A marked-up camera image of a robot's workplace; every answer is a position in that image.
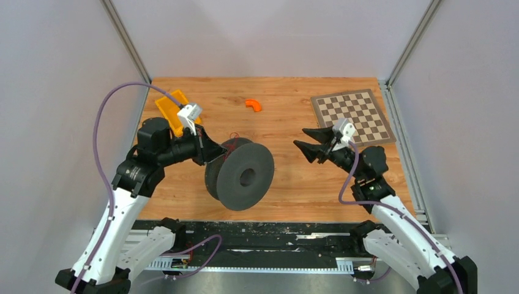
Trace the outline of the black cable spool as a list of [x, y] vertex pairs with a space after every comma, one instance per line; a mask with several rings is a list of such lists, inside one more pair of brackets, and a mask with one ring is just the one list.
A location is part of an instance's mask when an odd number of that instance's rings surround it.
[[223, 146], [228, 152], [206, 165], [206, 189], [227, 209], [249, 209], [270, 189], [274, 157], [267, 147], [245, 137], [231, 138]]

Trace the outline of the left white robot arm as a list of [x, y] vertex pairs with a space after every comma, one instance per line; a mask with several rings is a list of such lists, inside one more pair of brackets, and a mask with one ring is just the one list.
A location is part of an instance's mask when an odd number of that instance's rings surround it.
[[185, 160], [203, 166], [226, 151], [199, 124], [175, 137], [165, 118], [145, 120], [136, 145], [108, 185], [108, 204], [89, 244], [71, 268], [57, 273], [55, 283], [71, 293], [128, 293], [134, 280], [162, 253], [184, 251], [185, 225], [167, 217], [135, 247], [125, 253], [121, 250], [141, 210], [164, 179], [166, 167]]

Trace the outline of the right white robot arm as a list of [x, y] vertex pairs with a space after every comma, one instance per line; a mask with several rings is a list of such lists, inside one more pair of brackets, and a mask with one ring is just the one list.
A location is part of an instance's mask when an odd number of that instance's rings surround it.
[[315, 144], [294, 141], [310, 163], [329, 161], [347, 172], [338, 201], [362, 206], [382, 223], [379, 227], [365, 221], [351, 230], [353, 253], [380, 258], [416, 293], [477, 293], [475, 262], [456, 256], [424, 229], [386, 181], [389, 167], [382, 146], [359, 151], [350, 140], [355, 131], [352, 124], [302, 131], [316, 140]]

